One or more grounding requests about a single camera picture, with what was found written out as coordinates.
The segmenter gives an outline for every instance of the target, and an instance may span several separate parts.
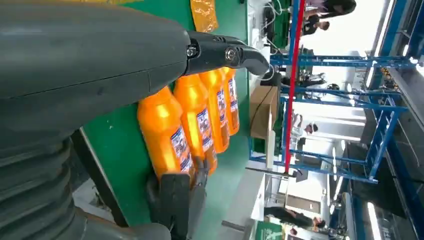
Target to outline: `green table surface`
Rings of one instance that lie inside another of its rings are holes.
[[[195,29],[189,0],[144,0],[125,6],[175,20],[188,30]],[[246,4],[216,0],[215,8],[219,28],[214,33],[247,43]],[[199,240],[215,239],[249,158],[249,81],[245,69],[236,72],[235,81],[240,130],[231,137],[228,150],[218,155],[218,168],[208,179],[205,210],[195,236]],[[131,104],[83,126],[130,226],[150,222],[145,183],[153,171],[136,112],[137,105]]]

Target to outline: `cardboard box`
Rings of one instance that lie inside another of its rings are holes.
[[[266,139],[270,112],[272,113],[271,128],[274,126],[278,114],[279,91],[277,86],[257,86],[250,95],[249,119],[250,136]]]

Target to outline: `screw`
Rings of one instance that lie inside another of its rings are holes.
[[[189,46],[187,48],[187,56],[188,57],[193,57],[196,54],[196,48],[193,46]]]
[[[227,50],[225,50],[225,59],[231,61],[234,59],[235,56],[236,51],[233,48],[227,48]]]

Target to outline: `red pole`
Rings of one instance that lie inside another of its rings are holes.
[[[290,159],[290,134],[292,133],[292,111],[293,111],[293,97],[295,95],[295,79],[297,67],[298,67],[298,57],[299,57],[299,40],[301,38],[301,31],[304,19],[305,12],[305,0],[300,0],[299,14],[297,16],[297,25],[296,25],[296,36],[294,38],[294,49],[293,49],[293,58],[291,63],[291,78],[290,78],[290,90],[288,92],[288,119],[285,119],[287,122],[287,134],[285,135],[285,172],[289,173]]]

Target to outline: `orange bottle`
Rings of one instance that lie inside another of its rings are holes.
[[[239,131],[240,120],[239,120],[239,105],[237,102],[237,89],[236,81],[234,76],[236,75],[236,70],[223,67],[224,73],[224,95],[225,95],[225,104],[226,104],[226,115],[228,116],[228,128],[229,135],[233,136]]]
[[[221,70],[216,69],[199,73],[199,76],[208,91],[208,109],[215,151],[220,154],[227,150],[230,143],[223,89],[223,73]]]
[[[217,154],[208,110],[208,90],[198,74],[180,77],[173,91],[182,107],[182,128],[193,157],[209,163],[209,174],[217,168]]]
[[[182,114],[167,86],[138,103],[137,119],[159,180],[164,173],[179,172],[190,174],[190,181],[194,180],[192,155],[180,120]]]

